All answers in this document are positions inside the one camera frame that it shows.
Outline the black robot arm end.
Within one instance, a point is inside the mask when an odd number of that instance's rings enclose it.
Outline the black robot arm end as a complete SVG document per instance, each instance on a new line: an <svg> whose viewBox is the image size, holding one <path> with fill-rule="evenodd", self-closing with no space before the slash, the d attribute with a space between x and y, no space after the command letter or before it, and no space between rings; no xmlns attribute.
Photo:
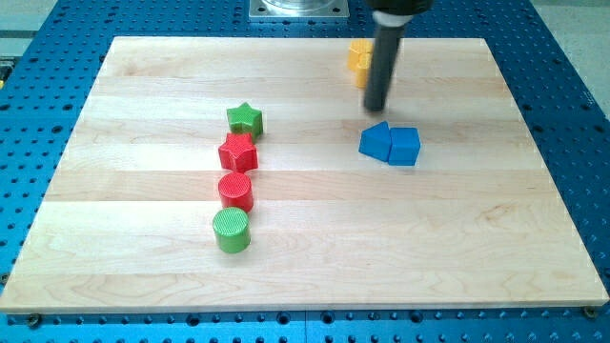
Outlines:
<svg viewBox="0 0 610 343"><path fill-rule="evenodd" d="M366 0L373 10L373 19L383 27L406 25L415 15L429 10L434 0Z"/></svg>

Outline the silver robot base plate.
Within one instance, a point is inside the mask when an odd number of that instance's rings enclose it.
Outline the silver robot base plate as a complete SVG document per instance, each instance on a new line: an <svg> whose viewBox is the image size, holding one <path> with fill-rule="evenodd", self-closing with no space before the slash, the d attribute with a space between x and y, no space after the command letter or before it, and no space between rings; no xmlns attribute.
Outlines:
<svg viewBox="0 0 610 343"><path fill-rule="evenodd" d="M250 18L348 18L347 0L249 0Z"/></svg>

